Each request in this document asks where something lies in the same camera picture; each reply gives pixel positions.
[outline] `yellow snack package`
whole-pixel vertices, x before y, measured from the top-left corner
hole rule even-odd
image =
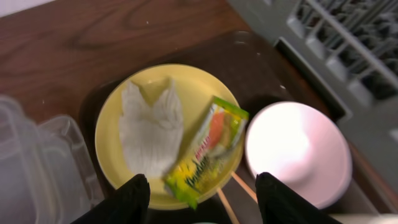
[[[249,114],[241,108],[215,97],[199,132],[187,153],[165,177],[174,196],[190,207],[223,171],[231,151],[240,140]]]

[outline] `wooden stick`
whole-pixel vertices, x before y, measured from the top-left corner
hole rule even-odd
[[[238,176],[235,172],[232,172],[232,177],[237,181],[237,183],[245,190],[253,200],[257,202],[257,195],[256,193]]]
[[[231,205],[229,204],[228,200],[226,199],[224,192],[221,189],[218,189],[217,193],[218,193],[218,196],[220,197],[221,202],[224,205],[224,208],[225,208],[232,224],[239,224],[238,218],[236,218],[236,215],[235,215],[234,211],[232,210]]]

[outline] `wood grain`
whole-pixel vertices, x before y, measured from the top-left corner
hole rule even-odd
[[[349,144],[354,161],[353,177],[380,213],[398,213],[398,195],[358,149]]]
[[[58,0],[0,18],[0,93],[77,119],[94,87],[247,25],[224,0]]]

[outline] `pink bowl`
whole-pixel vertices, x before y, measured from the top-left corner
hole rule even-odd
[[[274,103],[255,115],[246,159],[253,176],[270,172],[319,209],[336,202],[351,181],[351,154],[342,133],[301,103]]]

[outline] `clear plastic container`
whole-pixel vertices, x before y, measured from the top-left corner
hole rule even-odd
[[[37,126],[0,96],[0,223],[70,223],[103,198],[71,117]]]

